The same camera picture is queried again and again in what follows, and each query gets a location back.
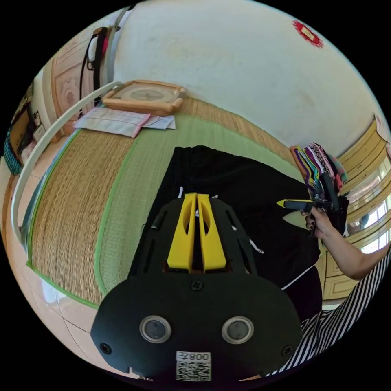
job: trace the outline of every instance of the wall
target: wall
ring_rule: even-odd
[[[336,156],[381,109],[327,39],[305,41],[294,18],[248,0],[149,0],[121,33],[114,79],[176,83],[285,145],[317,141]]]
[[[52,99],[51,64],[50,59],[34,78],[33,98],[30,102],[31,111],[39,112],[45,130],[57,119]]]
[[[8,166],[5,162],[4,157],[2,156],[0,158],[0,229],[2,230],[2,218],[3,218],[3,212],[7,213],[7,211],[3,211],[4,206],[4,197],[8,186],[8,180],[11,177],[11,172],[8,169]]]

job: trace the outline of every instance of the striped shirt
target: striped shirt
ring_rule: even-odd
[[[346,334],[358,320],[375,295],[390,263],[391,246],[387,255],[352,290],[349,297],[334,310],[322,310],[319,314],[303,321],[303,338],[289,361],[275,375],[303,364],[324,352]]]

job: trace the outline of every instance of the white railing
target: white railing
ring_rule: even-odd
[[[69,108],[63,115],[61,115],[55,122],[50,126],[47,132],[43,135],[43,137],[38,141],[37,145],[33,149],[31,155],[26,161],[22,172],[20,173],[18,182],[16,184],[15,192],[13,194],[12,204],[11,204],[11,223],[12,230],[14,231],[19,243],[23,246],[22,243],[22,234],[20,232],[20,228],[18,226],[18,209],[20,200],[22,198],[22,194],[24,188],[26,186],[27,180],[29,179],[31,172],[34,170],[35,164],[41,156],[41,153],[46,149],[49,145],[52,137],[75,115],[80,109],[82,109],[86,104],[90,101],[94,100],[96,97],[101,96],[102,94],[116,88],[123,83],[119,81],[113,81],[112,83],[106,84],[103,87],[93,91],[80,101],[78,101],[75,105]]]

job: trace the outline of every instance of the white cloth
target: white cloth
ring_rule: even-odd
[[[151,114],[95,107],[75,121],[73,127],[135,138],[143,127],[175,129],[175,120],[174,116],[156,117]]]

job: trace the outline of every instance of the wooden picture frame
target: wooden picture frame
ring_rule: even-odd
[[[163,101],[159,97],[153,100],[121,98],[124,94],[129,93],[130,90],[134,89],[135,92],[142,91],[143,87],[155,90],[157,96],[163,96],[164,94],[161,91],[166,91],[172,98],[169,101]],[[114,110],[166,117],[172,115],[180,107],[185,94],[186,90],[175,84],[160,81],[132,80],[106,94],[102,99],[102,103]]]

